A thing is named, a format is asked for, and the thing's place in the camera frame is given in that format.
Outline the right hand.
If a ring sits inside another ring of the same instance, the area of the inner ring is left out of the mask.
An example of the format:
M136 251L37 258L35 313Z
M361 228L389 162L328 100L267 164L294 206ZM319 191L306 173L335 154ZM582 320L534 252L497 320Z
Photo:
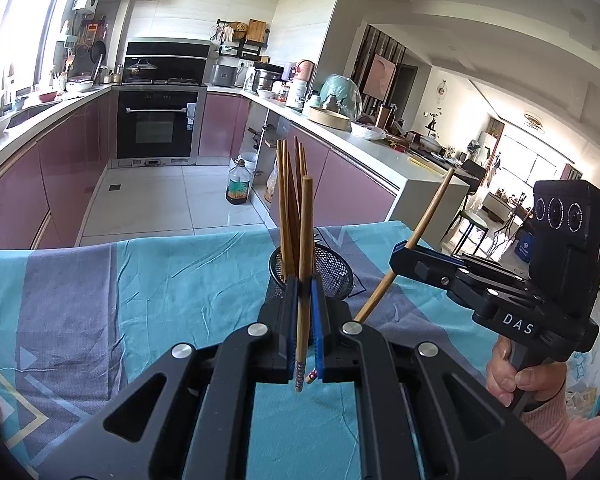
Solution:
M549 401L562 390L567 376L564 362L549 362L517 370L509 362L510 350L510 340L499 336L486 366L486 390L501 404L512 404L516 390L531 392L531 399L536 402Z

